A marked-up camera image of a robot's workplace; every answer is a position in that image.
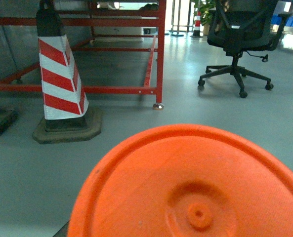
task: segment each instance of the black office chair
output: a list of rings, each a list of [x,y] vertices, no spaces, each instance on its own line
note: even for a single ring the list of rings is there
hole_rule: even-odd
[[[200,76],[199,86],[204,86],[204,78],[230,73],[241,88],[240,97],[246,98],[241,75],[267,81],[266,90],[274,86],[271,79],[238,66],[239,58],[247,51],[272,51],[276,49],[284,26],[291,13],[282,13],[276,34],[270,32],[273,12],[278,0],[216,0],[216,9],[212,10],[213,19],[208,34],[208,44],[222,47],[226,56],[233,57],[232,65],[207,66],[206,74]],[[260,57],[268,61],[268,55]]]

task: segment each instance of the gray wall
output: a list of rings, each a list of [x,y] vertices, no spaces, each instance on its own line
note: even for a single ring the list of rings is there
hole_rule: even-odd
[[[35,17],[38,7],[39,0],[0,0],[0,17]],[[55,7],[58,10],[84,10],[86,3],[56,0]],[[71,45],[90,37],[89,27],[65,29]],[[36,27],[0,26],[0,79],[38,60]]]

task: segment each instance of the epoxy floor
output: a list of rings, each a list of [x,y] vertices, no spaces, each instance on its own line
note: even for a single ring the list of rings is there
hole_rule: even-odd
[[[274,89],[246,77],[249,95],[241,99],[231,75],[208,79],[204,90],[197,89],[206,65],[231,63],[222,49],[205,39],[166,36],[164,110],[152,110],[150,95],[87,95],[104,116],[102,133],[85,142],[38,144],[32,133],[43,117],[41,94],[0,93],[0,105],[19,109],[18,121],[0,137],[0,237],[54,236],[99,160],[127,137],[160,125],[204,124],[236,133],[293,171],[293,51],[280,47],[268,54],[268,63],[244,54],[239,65],[272,78]],[[75,53],[75,58],[84,84],[95,76],[93,84],[139,85],[148,54]],[[38,81],[39,72],[25,79]]]

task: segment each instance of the chair backrest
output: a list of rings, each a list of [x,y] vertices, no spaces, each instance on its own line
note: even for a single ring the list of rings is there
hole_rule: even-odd
[[[278,0],[215,0],[208,42],[233,56],[244,49],[268,45],[270,23]]]

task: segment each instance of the red metal frame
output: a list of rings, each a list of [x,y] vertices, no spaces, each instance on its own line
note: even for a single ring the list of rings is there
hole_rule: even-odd
[[[158,11],[141,11],[141,10],[109,10],[101,11],[96,8],[96,2],[88,4],[89,11],[58,11],[59,14],[87,14],[89,18],[62,18],[65,26],[90,26],[92,38],[86,39],[72,47],[73,51],[130,51],[130,52],[150,52],[148,67],[141,87],[132,86],[89,86],[85,85],[86,93],[111,93],[111,94],[148,94],[156,95],[156,103],[162,102],[163,96],[163,66],[164,66],[164,37],[165,37],[165,13],[166,0],[159,1]],[[120,19],[102,19],[96,16],[142,16],[153,17],[152,19],[120,18]],[[35,26],[35,18],[17,18],[17,17],[0,17],[0,25],[12,26]],[[158,35],[95,35],[94,26],[113,26],[113,27],[157,27]],[[151,48],[92,48],[82,47],[97,37],[152,37],[153,43]],[[154,52],[157,52],[157,82],[156,87],[150,87],[151,72],[153,66]],[[12,81],[20,79],[23,75],[37,69],[39,62],[17,71],[6,78],[0,79],[0,91],[27,91],[42,92],[41,85],[11,84]]]

